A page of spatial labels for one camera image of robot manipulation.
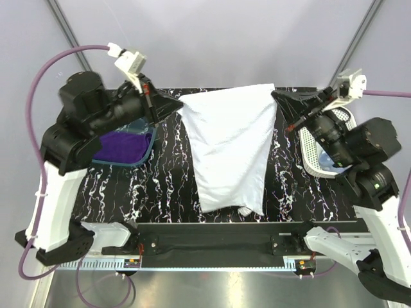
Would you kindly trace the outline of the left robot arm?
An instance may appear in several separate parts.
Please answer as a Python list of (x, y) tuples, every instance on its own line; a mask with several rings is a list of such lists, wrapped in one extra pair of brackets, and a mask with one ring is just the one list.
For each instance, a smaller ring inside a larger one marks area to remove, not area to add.
[(101, 137), (140, 119), (158, 126), (182, 108), (180, 100), (157, 90), (145, 75), (139, 78), (141, 90), (129, 81), (107, 90), (98, 73), (87, 71), (72, 75), (59, 89), (62, 110), (40, 146), (45, 174), (38, 194), (40, 222), (33, 224), (36, 238), (30, 239), (30, 228), (15, 235), (21, 246), (37, 249), (43, 265), (76, 261), (92, 247), (95, 233), (71, 213), (87, 169), (102, 149)]

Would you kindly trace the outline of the purple towel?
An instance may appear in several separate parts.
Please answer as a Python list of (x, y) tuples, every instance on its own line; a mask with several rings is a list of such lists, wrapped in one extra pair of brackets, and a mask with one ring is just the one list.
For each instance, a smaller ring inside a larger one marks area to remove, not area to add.
[(136, 166), (146, 161), (152, 148), (153, 133), (111, 132), (100, 137), (101, 150), (92, 158), (100, 164)]

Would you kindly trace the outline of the light blue towel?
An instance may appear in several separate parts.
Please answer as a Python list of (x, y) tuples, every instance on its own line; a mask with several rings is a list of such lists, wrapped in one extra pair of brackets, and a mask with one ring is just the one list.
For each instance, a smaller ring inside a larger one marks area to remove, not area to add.
[(263, 213), (274, 89), (266, 83), (180, 97), (202, 212), (235, 206), (244, 216)]

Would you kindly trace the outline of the blue-edged white towel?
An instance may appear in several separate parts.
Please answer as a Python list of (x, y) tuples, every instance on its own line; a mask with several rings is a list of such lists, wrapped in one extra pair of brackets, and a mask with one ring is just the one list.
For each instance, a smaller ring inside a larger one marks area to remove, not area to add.
[(321, 151), (319, 154), (319, 166), (323, 171), (338, 174), (346, 170), (346, 167), (335, 167), (331, 157), (325, 151)]

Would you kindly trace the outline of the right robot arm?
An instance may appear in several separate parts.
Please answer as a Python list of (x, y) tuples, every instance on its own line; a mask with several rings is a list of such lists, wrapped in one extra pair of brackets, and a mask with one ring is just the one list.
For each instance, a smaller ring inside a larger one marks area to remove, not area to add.
[(290, 131), (307, 129), (343, 169), (335, 180), (364, 220), (374, 239), (370, 250), (304, 222), (292, 237), (293, 250), (329, 257), (351, 270), (362, 286), (382, 300), (410, 304), (410, 243), (401, 215), (399, 189), (385, 162), (401, 148), (391, 121), (374, 117), (349, 129), (329, 106), (337, 92), (326, 88), (312, 93), (272, 91)]

